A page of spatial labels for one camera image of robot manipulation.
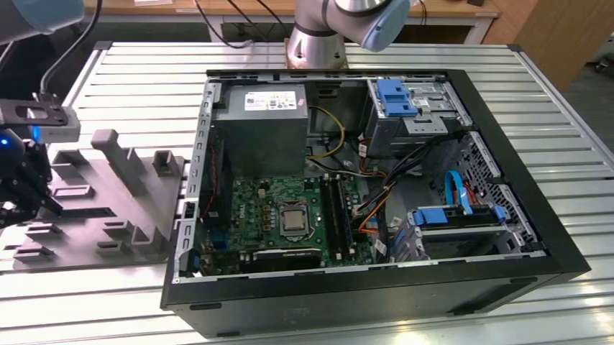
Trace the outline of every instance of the floor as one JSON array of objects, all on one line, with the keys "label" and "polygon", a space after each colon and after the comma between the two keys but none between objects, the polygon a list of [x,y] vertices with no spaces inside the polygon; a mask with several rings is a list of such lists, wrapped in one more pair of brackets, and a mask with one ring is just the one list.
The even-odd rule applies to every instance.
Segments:
[{"label": "floor", "polygon": [[563,97],[614,151],[614,77],[595,73],[594,67],[586,66]]}]

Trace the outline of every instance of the power supply label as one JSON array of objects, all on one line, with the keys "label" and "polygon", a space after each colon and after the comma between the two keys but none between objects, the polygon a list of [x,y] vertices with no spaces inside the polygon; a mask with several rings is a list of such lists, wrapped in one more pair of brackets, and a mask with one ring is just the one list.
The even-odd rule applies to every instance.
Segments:
[{"label": "power supply label", "polygon": [[245,111],[253,110],[296,110],[296,92],[248,92]]}]

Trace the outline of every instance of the blue plastic latch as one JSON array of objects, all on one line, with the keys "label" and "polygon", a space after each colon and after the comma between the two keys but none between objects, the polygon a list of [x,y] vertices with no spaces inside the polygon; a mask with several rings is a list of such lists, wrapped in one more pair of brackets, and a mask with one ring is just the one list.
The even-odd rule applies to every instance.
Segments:
[{"label": "blue plastic latch", "polygon": [[441,208],[425,208],[413,211],[413,221],[415,225],[445,224],[448,223],[448,218]]},{"label": "blue plastic latch", "polygon": [[420,212],[424,216],[425,224],[445,224],[448,222],[445,213],[440,208],[425,208]]},{"label": "blue plastic latch", "polygon": [[492,212],[495,213],[495,217],[499,220],[499,224],[503,224],[507,220],[506,209],[502,206],[495,205],[492,207]]},{"label": "blue plastic latch", "polygon": [[409,91],[400,80],[377,80],[376,95],[380,98],[385,117],[415,117],[417,115],[417,109],[409,102]]}]

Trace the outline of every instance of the aluminum extrusion table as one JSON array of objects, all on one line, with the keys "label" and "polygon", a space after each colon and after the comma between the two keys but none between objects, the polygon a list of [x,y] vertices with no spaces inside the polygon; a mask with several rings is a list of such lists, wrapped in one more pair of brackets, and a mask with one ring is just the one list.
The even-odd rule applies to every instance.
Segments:
[{"label": "aluminum extrusion table", "polygon": [[[208,69],[283,68],[281,44],[114,43],[94,50],[66,98],[89,147],[96,129],[145,157],[190,157]],[[464,69],[592,271],[493,312],[241,338],[243,344],[603,344],[614,337],[614,157],[522,52],[504,46],[347,46],[351,68]],[[192,344],[200,335],[158,309],[165,266],[0,276],[0,344]]]}]

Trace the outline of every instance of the yellow cable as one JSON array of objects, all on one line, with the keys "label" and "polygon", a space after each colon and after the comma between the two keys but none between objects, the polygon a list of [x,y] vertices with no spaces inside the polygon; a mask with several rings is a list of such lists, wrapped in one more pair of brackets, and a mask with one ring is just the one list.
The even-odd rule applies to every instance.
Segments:
[{"label": "yellow cable", "polygon": [[307,156],[308,159],[315,160],[317,158],[324,158],[324,157],[328,157],[329,155],[333,155],[336,153],[336,151],[339,151],[341,149],[343,142],[345,141],[345,129],[343,128],[341,122],[335,117],[335,115],[331,114],[329,111],[327,111],[324,108],[320,108],[319,106],[309,106],[309,108],[320,110],[320,112],[323,112],[325,115],[329,116],[329,118],[335,121],[336,126],[339,126],[339,130],[340,130],[340,134],[341,134],[341,137],[339,139],[339,144],[336,145],[336,147],[333,149],[331,149],[325,153],[321,153],[320,155]]}]

